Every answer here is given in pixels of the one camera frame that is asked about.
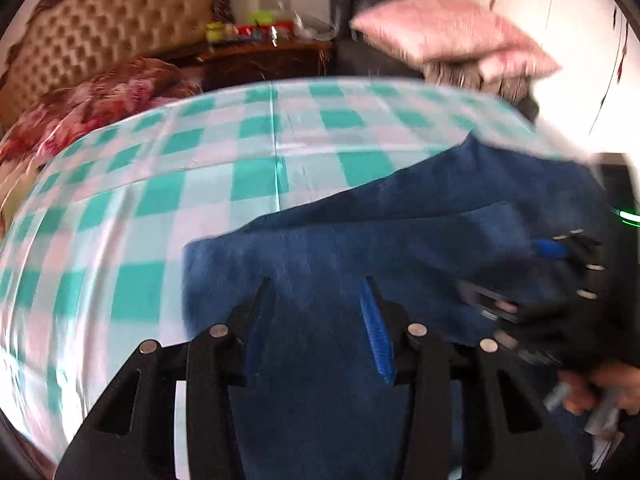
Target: bedsheet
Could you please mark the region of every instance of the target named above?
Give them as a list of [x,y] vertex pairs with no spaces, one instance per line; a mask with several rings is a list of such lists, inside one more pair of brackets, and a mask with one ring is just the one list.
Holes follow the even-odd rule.
[[[0,408],[58,460],[136,346],[186,340],[190,240],[384,177],[461,142],[577,153],[485,94],[323,78],[211,92],[77,140],[44,169],[0,252]],[[176,452],[186,478],[184,391]]]

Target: upholstered headboard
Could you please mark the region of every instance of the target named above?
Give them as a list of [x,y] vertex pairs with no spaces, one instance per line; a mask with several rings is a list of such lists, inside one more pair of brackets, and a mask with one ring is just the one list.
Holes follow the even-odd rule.
[[46,92],[197,43],[213,20],[232,20],[229,0],[41,0],[0,79],[0,124]]

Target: human hand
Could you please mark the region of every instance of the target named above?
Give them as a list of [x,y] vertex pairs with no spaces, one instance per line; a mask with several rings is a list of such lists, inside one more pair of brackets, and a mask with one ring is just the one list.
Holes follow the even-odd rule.
[[623,388],[618,408],[626,410],[630,415],[637,415],[640,411],[640,368],[615,362],[598,368],[588,377],[567,371],[560,372],[558,377],[571,388],[569,396],[564,401],[564,408],[574,415],[592,410],[598,403],[589,384],[604,389],[614,386]]

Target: blue cloth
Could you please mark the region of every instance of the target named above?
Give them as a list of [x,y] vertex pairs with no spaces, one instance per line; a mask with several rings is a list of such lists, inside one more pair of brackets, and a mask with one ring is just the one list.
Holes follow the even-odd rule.
[[[392,478],[408,392],[376,372],[359,281],[372,274],[414,320],[476,344],[494,326],[461,302],[457,280],[523,303],[558,297],[573,286],[563,264],[540,262],[530,240],[575,228],[600,236],[603,200],[588,168],[469,135],[387,178],[187,245],[191,336],[223,322],[264,276],[276,287],[260,375],[231,393],[247,478]],[[460,428],[454,437],[459,449]]]

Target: wooden nightstand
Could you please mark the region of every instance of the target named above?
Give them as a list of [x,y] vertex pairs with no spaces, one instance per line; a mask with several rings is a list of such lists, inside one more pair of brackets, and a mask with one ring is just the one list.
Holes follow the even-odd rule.
[[283,41],[273,43],[239,44],[209,50],[172,60],[179,66],[200,66],[205,77],[203,90],[265,80],[293,77],[325,76],[331,60],[330,41]]

